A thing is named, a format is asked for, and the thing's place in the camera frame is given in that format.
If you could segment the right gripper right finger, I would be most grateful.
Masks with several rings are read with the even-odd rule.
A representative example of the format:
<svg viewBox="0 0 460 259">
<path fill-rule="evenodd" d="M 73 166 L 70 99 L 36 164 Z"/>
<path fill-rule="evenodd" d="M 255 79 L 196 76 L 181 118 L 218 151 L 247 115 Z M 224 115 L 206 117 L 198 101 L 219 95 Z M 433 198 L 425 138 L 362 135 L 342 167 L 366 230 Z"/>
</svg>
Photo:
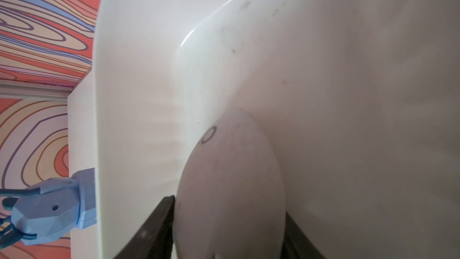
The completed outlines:
<svg viewBox="0 0 460 259">
<path fill-rule="evenodd" d="M 325 259 L 288 213 L 286 213 L 285 235 L 280 258 Z"/>
</svg>

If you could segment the white storage box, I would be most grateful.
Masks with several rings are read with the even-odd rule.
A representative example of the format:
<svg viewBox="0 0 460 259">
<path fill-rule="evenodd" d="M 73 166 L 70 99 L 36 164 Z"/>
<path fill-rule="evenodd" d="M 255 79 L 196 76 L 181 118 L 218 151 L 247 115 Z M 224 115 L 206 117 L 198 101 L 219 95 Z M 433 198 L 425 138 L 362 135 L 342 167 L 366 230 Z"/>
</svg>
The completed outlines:
<svg viewBox="0 0 460 259">
<path fill-rule="evenodd" d="M 460 0 L 102 0 L 92 72 L 100 258 L 235 107 L 327 258 L 460 256 Z"/>
</svg>

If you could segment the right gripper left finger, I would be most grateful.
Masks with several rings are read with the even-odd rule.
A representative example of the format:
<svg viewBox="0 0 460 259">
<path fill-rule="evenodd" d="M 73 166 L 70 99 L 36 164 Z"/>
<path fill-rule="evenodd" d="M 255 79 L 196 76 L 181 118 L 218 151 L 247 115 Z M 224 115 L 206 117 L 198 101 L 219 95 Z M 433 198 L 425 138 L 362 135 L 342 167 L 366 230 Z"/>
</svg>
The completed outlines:
<svg viewBox="0 0 460 259">
<path fill-rule="evenodd" d="M 164 197 L 115 259 L 170 259 L 175 197 Z"/>
</svg>

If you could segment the grey computer mouse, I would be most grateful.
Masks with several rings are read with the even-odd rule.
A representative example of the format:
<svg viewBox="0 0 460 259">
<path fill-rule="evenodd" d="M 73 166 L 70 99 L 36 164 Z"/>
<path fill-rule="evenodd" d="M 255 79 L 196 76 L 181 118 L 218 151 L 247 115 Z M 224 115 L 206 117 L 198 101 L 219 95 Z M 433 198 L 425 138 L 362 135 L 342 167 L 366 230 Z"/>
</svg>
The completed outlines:
<svg viewBox="0 0 460 259">
<path fill-rule="evenodd" d="M 183 169 L 173 239 L 180 259 L 277 259 L 286 197 L 262 127 L 242 109 L 202 135 Z"/>
</svg>

